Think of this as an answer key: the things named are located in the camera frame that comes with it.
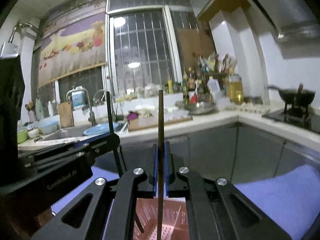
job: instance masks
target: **green bowl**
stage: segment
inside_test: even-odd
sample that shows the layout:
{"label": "green bowl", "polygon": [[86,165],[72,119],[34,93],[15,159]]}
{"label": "green bowl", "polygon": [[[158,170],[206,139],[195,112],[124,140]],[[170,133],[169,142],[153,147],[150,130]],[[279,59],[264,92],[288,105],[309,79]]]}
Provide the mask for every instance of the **green bowl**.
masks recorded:
{"label": "green bowl", "polygon": [[18,144],[25,142],[27,140],[27,137],[28,137],[27,130],[22,130],[18,132],[17,134]]}

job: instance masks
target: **cooking oil jug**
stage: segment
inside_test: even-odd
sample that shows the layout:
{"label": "cooking oil jug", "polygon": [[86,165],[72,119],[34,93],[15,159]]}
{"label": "cooking oil jug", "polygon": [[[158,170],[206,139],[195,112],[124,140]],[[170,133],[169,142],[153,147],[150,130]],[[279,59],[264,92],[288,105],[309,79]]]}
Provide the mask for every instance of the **cooking oil jug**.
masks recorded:
{"label": "cooking oil jug", "polygon": [[239,74],[234,73],[233,68],[229,68],[229,74],[226,76],[227,97],[236,105],[243,103],[243,86]]}

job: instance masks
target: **pink basket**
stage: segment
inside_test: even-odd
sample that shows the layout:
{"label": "pink basket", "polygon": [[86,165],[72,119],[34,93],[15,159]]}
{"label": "pink basket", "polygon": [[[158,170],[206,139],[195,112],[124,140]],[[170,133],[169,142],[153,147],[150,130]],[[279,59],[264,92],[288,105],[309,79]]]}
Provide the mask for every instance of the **pink basket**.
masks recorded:
{"label": "pink basket", "polygon": [[[134,224],[134,240],[156,240],[157,239],[157,215],[158,199],[137,199],[137,215],[144,228],[141,233]],[[179,199],[164,199],[163,222],[161,240],[189,240],[189,225],[187,208],[184,201]]]}

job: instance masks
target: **stovetop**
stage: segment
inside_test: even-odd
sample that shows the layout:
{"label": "stovetop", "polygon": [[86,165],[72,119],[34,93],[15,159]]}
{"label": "stovetop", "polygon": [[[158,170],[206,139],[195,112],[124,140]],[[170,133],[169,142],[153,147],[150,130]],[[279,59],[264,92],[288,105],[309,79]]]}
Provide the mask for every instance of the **stovetop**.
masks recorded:
{"label": "stovetop", "polygon": [[262,117],[287,123],[320,134],[320,115],[317,114],[309,114],[307,118],[299,118],[289,116],[288,114],[284,114],[284,110],[279,110],[269,114],[264,114]]}

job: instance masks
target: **cutting board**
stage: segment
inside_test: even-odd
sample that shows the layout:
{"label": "cutting board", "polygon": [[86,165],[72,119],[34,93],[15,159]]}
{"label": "cutting board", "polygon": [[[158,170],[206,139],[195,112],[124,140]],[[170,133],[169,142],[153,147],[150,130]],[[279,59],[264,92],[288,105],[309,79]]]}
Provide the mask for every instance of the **cutting board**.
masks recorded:
{"label": "cutting board", "polygon": [[[180,118],[180,119],[167,121],[164,123],[164,125],[186,122],[186,121],[190,121],[190,120],[192,120],[191,115],[188,116],[187,118]],[[148,129],[148,128],[154,128],[154,127],[158,127],[158,122],[157,122],[157,119],[154,118],[153,116],[138,118],[138,119],[130,120],[130,123],[128,125],[128,132],[133,132],[133,131],[138,131],[138,130],[143,130],[143,129]]]}
{"label": "cutting board", "polygon": [[60,126],[61,128],[74,126],[72,106],[70,102],[59,105]]}

